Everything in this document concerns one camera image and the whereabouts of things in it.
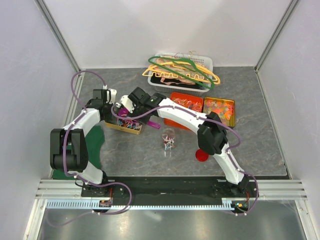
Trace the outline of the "purple plastic scoop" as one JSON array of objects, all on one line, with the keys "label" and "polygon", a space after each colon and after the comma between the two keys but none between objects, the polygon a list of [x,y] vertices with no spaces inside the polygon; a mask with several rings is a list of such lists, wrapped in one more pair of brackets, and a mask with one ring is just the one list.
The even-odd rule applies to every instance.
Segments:
[{"label": "purple plastic scoop", "polygon": [[[126,108],[121,108],[119,110],[119,112],[117,113],[117,115],[120,116],[120,117],[127,118],[128,117],[128,113],[129,113],[129,111]],[[133,130],[137,130],[137,131],[142,128],[142,124],[139,123],[137,120],[121,120],[121,119],[118,119],[117,120],[117,124],[119,126],[121,126],[121,127],[125,127],[125,128],[128,128],[128,129],[133,129]],[[155,123],[153,121],[148,121],[146,124],[148,126],[150,126],[150,127],[155,128],[155,129],[160,129],[161,128],[160,124]]]}]

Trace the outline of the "gold tin of candies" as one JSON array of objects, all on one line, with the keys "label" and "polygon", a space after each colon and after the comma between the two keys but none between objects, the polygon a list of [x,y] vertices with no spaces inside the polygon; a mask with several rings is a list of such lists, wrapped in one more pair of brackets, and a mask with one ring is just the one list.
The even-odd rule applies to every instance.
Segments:
[{"label": "gold tin of candies", "polygon": [[105,123],[106,127],[118,130],[125,133],[139,135],[142,130],[142,125],[137,121],[122,120],[119,118],[113,118]]}]

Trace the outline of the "orange tray of lollipops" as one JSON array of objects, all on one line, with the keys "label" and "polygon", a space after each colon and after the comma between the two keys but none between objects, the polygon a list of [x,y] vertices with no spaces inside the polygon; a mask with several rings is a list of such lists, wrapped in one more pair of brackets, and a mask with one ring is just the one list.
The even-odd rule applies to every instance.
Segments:
[{"label": "orange tray of lollipops", "polygon": [[[179,104],[185,108],[188,108],[189,110],[193,110],[199,113],[201,113],[203,110],[204,100],[201,97],[173,92],[170,95],[170,99],[174,103]],[[189,128],[167,118],[164,119],[164,124],[170,127],[189,130]]]}]

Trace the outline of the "gold tin of gummies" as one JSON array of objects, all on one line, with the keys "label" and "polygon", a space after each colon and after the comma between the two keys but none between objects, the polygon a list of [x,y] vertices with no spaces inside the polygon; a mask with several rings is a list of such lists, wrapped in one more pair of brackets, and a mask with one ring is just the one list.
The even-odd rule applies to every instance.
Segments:
[{"label": "gold tin of gummies", "polygon": [[216,113],[221,122],[230,128],[236,125],[236,102],[231,99],[206,96],[203,99],[203,113]]}]

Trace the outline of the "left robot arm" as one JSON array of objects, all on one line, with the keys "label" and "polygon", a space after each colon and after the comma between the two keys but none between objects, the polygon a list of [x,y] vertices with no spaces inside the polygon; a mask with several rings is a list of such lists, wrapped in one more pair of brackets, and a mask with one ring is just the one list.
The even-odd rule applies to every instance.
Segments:
[{"label": "left robot arm", "polygon": [[81,180],[84,192],[95,197],[112,194],[112,187],[105,171],[90,162],[86,135],[99,122],[112,118],[111,107],[116,103],[116,96],[117,91],[106,86],[94,89],[92,98],[71,123],[50,132],[50,167]]}]

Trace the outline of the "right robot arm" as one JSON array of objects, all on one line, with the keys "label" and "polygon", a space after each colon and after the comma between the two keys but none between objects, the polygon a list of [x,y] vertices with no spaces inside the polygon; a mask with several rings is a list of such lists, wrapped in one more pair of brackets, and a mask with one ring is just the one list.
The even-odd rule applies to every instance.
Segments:
[{"label": "right robot arm", "polygon": [[227,130],[233,130],[224,125],[216,113],[196,112],[160,93],[149,95],[140,87],[122,96],[120,102],[129,111],[129,117],[143,124],[151,116],[156,116],[172,120],[194,132],[199,149],[213,156],[223,170],[230,193],[240,197],[247,191],[250,178],[235,159],[231,151],[233,146],[229,145],[227,138]]}]

